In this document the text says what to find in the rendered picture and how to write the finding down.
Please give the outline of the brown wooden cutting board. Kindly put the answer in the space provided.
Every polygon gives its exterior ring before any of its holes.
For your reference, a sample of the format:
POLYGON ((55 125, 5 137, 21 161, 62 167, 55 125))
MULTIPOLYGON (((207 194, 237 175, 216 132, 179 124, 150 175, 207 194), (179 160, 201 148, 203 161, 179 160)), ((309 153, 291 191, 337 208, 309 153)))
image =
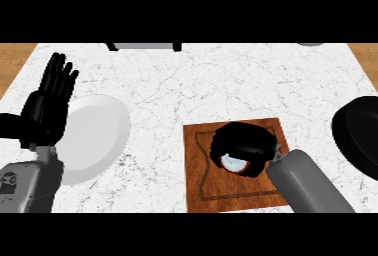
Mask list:
POLYGON ((210 158, 216 130, 225 122, 184 126, 188 211, 225 212, 287 205, 266 172, 243 177, 219 168, 210 158))

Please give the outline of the grey appliance with black legs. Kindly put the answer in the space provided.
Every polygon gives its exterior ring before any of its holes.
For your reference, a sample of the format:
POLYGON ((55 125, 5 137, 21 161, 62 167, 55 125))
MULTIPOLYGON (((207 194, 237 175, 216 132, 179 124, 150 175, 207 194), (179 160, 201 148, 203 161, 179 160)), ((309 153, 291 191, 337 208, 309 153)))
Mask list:
POLYGON ((105 43, 110 51, 119 51, 122 49, 170 49, 175 52, 182 51, 182 43, 105 43))

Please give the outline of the black pot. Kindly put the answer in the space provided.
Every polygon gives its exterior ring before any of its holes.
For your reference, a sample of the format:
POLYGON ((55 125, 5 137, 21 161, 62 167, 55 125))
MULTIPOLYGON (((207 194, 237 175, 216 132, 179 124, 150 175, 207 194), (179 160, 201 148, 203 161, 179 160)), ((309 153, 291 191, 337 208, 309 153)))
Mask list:
POLYGON ((336 112, 337 147, 356 169, 378 181, 378 96, 362 96, 336 112))

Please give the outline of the white plate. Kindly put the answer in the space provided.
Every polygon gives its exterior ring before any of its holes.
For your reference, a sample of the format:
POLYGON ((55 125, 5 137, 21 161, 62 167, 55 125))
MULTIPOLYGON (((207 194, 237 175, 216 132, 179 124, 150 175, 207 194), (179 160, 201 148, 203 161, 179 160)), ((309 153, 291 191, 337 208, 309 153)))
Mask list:
POLYGON ((70 103, 65 133, 57 144, 64 185, 80 184, 107 171, 123 153, 130 130, 130 115, 114 97, 91 95, 70 103))

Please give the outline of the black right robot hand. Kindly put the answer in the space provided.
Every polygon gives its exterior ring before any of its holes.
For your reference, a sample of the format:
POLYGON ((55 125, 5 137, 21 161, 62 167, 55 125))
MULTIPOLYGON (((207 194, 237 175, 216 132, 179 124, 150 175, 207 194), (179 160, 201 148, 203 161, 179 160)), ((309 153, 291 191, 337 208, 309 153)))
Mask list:
POLYGON ((277 146, 277 136, 263 127, 244 122, 231 122, 216 130, 210 159, 229 173, 256 178, 265 170, 266 162, 275 158, 277 146), (244 166, 228 167, 225 157, 244 160, 244 166))

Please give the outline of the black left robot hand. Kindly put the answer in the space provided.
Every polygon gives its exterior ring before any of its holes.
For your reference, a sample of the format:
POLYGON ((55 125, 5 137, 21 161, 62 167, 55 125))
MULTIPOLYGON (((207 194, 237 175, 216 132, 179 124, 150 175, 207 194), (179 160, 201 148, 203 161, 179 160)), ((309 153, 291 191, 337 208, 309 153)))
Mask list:
POLYGON ((23 149, 55 146, 62 139, 77 77, 67 56, 54 53, 21 114, 0 113, 0 138, 17 139, 23 149))

